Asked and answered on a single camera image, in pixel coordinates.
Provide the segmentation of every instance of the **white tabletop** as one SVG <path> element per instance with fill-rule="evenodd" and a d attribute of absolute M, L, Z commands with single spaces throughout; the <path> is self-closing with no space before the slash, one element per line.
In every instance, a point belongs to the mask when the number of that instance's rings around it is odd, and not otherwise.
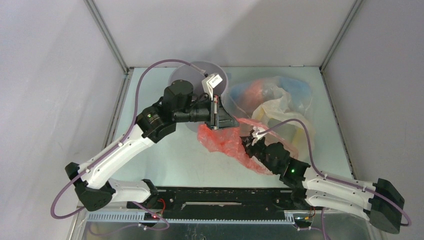
<path fill-rule="evenodd" d="M 168 86 L 175 68 L 152 69 L 143 79 L 138 113 L 155 103 Z M 134 109 L 138 80 L 145 68 L 135 68 L 115 136 L 129 127 Z M 283 76 L 309 83 L 313 99 L 313 125 L 316 130 L 314 161 L 319 169 L 351 178 L 348 160 L 327 92 L 317 67 L 225 67 L 229 84 L 259 78 Z M 197 140 L 196 133 L 184 123 L 176 131 L 135 156 L 113 178 L 125 181 L 150 179 L 156 186 L 273 188 L 284 187 L 275 175 L 260 175 L 220 152 L 209 152 Z"/>

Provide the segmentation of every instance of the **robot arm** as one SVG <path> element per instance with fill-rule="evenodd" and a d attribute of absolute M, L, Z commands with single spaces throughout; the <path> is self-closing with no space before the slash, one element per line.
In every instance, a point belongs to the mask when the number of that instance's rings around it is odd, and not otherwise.
<path fill-rule="evenodd" d="M 216 80 L 211 74 L 205 79 Z M 136 118 L 126 139 L 123 136 L 108 145 L 89 161 L 78 165 L 71 162 L 65 168 L 70 179 L 82 171 L 75 183 L 75 192 L 88 211 L 96 211 L 111 202 L 148 202 L 157 194 L 152 182 L 143 179 L 138 182 L 118 181 L 111 176 L 134 156 L 153 146 L 165 136 L 175 132 L 176 124 L 183 122 L 204 122 L 213 130 L 237 127 L 239 123 L 223 107 L 221 97 L 204 93 L 193 100 L 193 85 L 177 80 L 165 88 L 163 96 L 152 106 L 145 108 Z M 91 169 L 88 166 L 104 153 L 116 147 L 102 161 Z"/>
<path fill-rule="evenodd" d="M 377 183 L 359 181 L 319 171 L 306 162 L 290 157 L 280 142 L 265 145 L 264 129 L 254 129 L 249 136 L 241 137 L 247 155 L 256 157 L 279 180 L 292 189 L 291 200 L 299 209 L 328 207 L 356 215 L 369 221 L 374 227 L 388 233 L 400 231 L 402 214 L 385 200 L 365 189 L 372 190 L 393 201 L 403 209 L 405 200 L 387 180 Z M 354 186 L 328 180 L 343 180 Z"/>

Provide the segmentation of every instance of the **white wall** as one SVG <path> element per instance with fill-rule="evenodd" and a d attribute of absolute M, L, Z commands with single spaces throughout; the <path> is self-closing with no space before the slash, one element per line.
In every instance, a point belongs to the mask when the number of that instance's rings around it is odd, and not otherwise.
<path fill-rule="evenodd" d="M 97 0 L 129 66 L 319 66 L 354 0 Z"/>
<path fill-rule="evenodd" d="M 365 1 L 326 71 L 358 177 L 391 181 L 424 236 L 424 1 Z"/>
<path fill-rule="evenodd" d="M 65 239 L 50 204 L 65 165 L 102 149 L 122 70 L 81 0 L 3 0 L 0 29 L 0 239 Z"/>

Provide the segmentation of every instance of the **plastic bag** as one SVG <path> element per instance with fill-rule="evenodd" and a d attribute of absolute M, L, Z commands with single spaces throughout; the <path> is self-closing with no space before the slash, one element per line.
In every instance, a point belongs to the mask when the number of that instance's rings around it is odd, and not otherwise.
<path fill-rule="evenodd" d="M 200 124 L 197 130 L 197 140 L 205 146 L 209 152 L 221 152 L 229 157 L 237 159 L 246 168 L 255 171 L 258 174 L 272 175 L 260 161 L 255 157 L 249 158 L 245 148 L 242 145 L 240 137 L 248 136 L 253 127 L 262 127 L 268 129 L 263 123 L 246 118 L 238 118 L 239 127 L 226 128 L 221 130 L 210 130 L 205 124 Z M 275 132 L 269 132 L 265 135 L 265 144 L 281 142 L 284 149 L 290 152 L 292 158 L 298 158 L 298 151 L 289 142 L 278 136 Z"/>
<path fill-rule="evenodd" d="M 305 123 L 314 148 L 315 129 L 307 120 L 312 115 L 312 91 L 306 82 L 276 76 L 238 84 L 229 90 L 224 105 L 230 114 L 260 121 L 268 127 L 299 119 Z M 289 122 L 274 131 L 297 148 L 299 160 L 308 158 L 308 142 L 299 123 Z"/>

